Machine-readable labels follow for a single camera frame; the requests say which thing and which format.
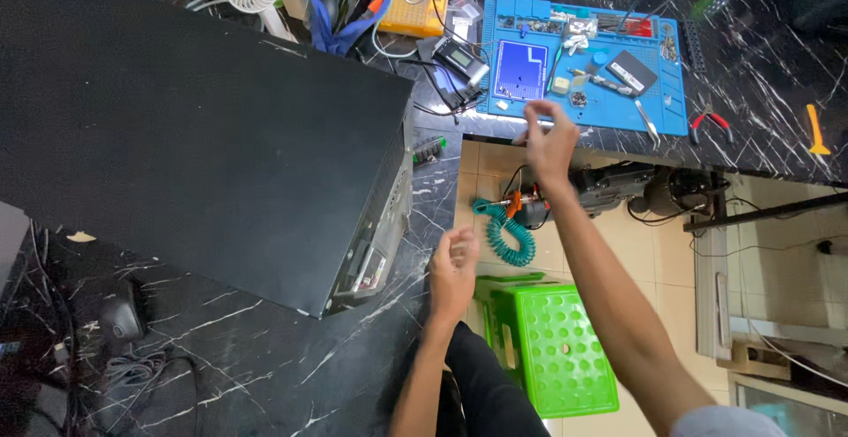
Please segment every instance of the teal coiled air hose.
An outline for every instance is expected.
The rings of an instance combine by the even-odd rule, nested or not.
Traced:
[[[536,241],[524,226],[514,219],[507,218],[503,205],[492,205],[488,200],[477,199],[472,209],[476,215],[489,215],[486,225],[488,244],[503,261],[514,267],[526,267],[533,260],[536,256]],[[506,228],[506,231],[518,240],[518,250],[510,248],[504,242],[500,236],[502,228]]]

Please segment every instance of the blue silicone repair mat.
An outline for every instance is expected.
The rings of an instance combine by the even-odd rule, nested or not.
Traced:
[[[566,22],[564,14],[585,15],[586,11],[589,13],[589,18],[594,18],[599,13],[614,15],[625,13],[608,9],[552,4],[546,0],[486,0],[482,45],[490,58],[491,71],[480,83],[481,87],[488,88],[488,92],[485,99],[477,106],[477,111],[500,116],[522,117],[525,102],[544,94],[548,75],[561,76],[570,81],[574,76],[567,71],[567,68],[585,71],[594,52],[606,53],[607,63],[609,63],[620,52],[627,50],[659,76],[656,83],[639,96],[642,106],[657,131],[661,134],[685,136],[689,131],[689,125],[686,121],[683,71],[679,63],[674,64],[660,56],[660,44],[666,34],[673,35],[675,43],[678,47],[680,45],[677,21],[659,16],[652,17],[654,38],[599,31],[596,38],[589,40],[589,48],[586,52],[578,51],[573,56],[568,56],[568,52],[564,52],[560,57],[560,63],[557,64],[557,71],[552,72],[551,68],[561,42],[560,31],[562,31],[561,27],[555,23],[564,25]],[[522,38],[521,25],[527,21],[542,21],[543,25],[549,24],[548,28],[543,29],[555,32],[531,30],[527,31]],[[508,59],[504,65],[500,64],[501,54]],[[541,69],[543,77],[538,78],[533,75],[538,71],[538,65],[531,60],[539,60],[542,57],[545,57],[546,64]],[[519,76],[517,72],[521,73],[520,80],[515,79]],[[620,83],[606,69],[606,65],[600,67],[598,74]],[[541,91],[537,90],[539,84],[542,85]],[[584,126],[645,130],[642,117],[632,98],[593,83],[586,84],[584,92],[588,98],[588,104],[583,108],[572,107],[567,95],[550,92],[545,94],[545,98],[560,103],[572,121]],[[499,101],[507,105],[506,110],[496,106]]]

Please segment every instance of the black pants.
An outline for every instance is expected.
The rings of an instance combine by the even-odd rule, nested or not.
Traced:
[[[524,391],[501,369],[486,340],[465,323],[456,325],[444,361],[456,383],[449,374],[443,376],[436,425],[439,437],[549,436]]]

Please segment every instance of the blue tool bag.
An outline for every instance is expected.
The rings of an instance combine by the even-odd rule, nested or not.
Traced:
[[[312,46],[336,56],[345,56],[350,47],[362,33],[377,20],[386,14],[392,0],[382,0],[380,9],[376,14],[366,20],[351,21],[341,31],[333,34],[333,25],[330,23],[329,14],[321,0],[310,0],[310,32],[312,33]]]

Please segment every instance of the hand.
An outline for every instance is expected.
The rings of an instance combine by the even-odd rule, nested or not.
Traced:
[[[538,124],[538,115],[554,120],[547,134]],[[580,139],[580,129],[568,119],[562,107],[545,100],[530,101],[524,106],[527,130],[513,142],[526,143],[527,161],[536,172],[542,189],[548,193],[571,190],[568,182],[568,165],[572,161],[574,146]]]
[[[454,332],[474,294],[480,242],[471,226],[442,235],[430,259],[430,318],[428,324]]]

